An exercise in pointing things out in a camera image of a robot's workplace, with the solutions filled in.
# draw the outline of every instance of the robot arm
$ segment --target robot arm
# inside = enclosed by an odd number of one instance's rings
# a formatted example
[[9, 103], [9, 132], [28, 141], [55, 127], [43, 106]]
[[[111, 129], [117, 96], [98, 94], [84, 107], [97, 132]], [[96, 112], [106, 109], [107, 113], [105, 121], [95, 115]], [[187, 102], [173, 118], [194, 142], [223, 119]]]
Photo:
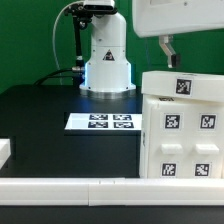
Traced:
[[222, 0], [132, 0], [133, 25], [139, 37], [159, 36], [169, 67], [180, 57], [171, 46], [172, 34], [224, 27]]

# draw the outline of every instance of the metal bracket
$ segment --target metal bracket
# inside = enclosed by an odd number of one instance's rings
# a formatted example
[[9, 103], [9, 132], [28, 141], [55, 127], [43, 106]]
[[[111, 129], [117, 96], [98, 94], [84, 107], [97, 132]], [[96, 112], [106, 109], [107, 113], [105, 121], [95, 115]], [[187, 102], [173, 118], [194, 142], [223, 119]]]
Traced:
[[176, 68], [180, 65], [180, 54], [176, 54], [171, 42], [173, 42], [173, 35], [159, 36], [159, 45], [168, 57], [168, 67]]

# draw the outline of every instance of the black table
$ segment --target black table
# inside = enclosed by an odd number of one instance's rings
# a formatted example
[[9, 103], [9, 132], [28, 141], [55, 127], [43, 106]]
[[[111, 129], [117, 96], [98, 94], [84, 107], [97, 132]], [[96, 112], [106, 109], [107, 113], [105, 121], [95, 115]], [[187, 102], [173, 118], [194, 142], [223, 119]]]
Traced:
[[[0, 137], [12, 156], [0, 177], [138, 178], [140, 133], [64, 130], [70, 113], [141, 113], [140, 90], [120, 100], [90, 99], [72, 86], [15, 86], [0, 95]], [[223, 224], [224, 208], [203, 206], [1, 206], [1, 224]]]

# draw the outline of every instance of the green wall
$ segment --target green wall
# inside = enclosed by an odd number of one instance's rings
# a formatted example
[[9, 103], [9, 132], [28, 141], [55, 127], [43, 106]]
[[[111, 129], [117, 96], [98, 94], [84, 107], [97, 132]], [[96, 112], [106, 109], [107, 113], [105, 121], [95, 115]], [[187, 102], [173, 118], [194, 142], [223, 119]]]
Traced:
[[[1, 0], [0, 7], [0, 92], [18, 84], [32, 84], [56, 70], [52, 53], [52, 29], [56, 16], [69, 0]], [[169, 70], [158, 38], [139, 39], [133, 32], [131, 0], [116, 0], [126, 18], [127, 59], [133, 65], [133, 81], [140, 86], [143, 71]], [[90, 30], [82, 32], [85, 60], [90, 52]], [[223, 74], [224, 31], [215, 30], [175, 35], [175, 50], [182, 55], [177, 71]], [[75, 61], [71, 17], [58, 25], [57, 52], [62, 68]], [[46, 84], [59, 84], [48, 81]]]

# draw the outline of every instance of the white cube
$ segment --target white cube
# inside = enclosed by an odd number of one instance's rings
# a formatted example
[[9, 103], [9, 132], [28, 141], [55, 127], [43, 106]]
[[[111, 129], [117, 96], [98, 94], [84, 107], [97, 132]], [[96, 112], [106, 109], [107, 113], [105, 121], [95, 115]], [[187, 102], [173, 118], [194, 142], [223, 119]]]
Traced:
[[221, 178], [222, 103], [145, 94], [140, 153], [143, 178]]

